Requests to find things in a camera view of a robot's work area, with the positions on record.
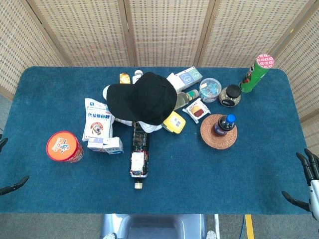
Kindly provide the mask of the right robot hand black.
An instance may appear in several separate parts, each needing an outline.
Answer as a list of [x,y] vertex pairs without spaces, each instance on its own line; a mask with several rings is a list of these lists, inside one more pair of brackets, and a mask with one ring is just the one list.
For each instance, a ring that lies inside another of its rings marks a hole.
[[296,153],[296,156],[303,166],[305,179],[309,189],[309,201],[303,202],[297,200],[286,191],[282,191],[282,195],[292,205],[307,212],[311,212],[312,217],[316,221],[319,221],[319,157],[307,148],[304,149],[304,152],[308,159],[298,152]]

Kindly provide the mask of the left robot hand black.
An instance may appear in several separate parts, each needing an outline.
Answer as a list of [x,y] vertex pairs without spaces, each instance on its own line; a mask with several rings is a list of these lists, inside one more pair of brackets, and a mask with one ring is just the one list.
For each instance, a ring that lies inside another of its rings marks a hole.
[[[6,145],[6,143],[8,142],[8,138],[2,137],[2,134],[0,135],[0,152],[2,151],[2,148]],[[13,192],[19,188],[21,188],[29,179],[29,175],[24,176],[19,182],[11,185],[11,186],[6,186],[0,189],[0,195],[3,196],[5,194],[8,194],[10,192]]]

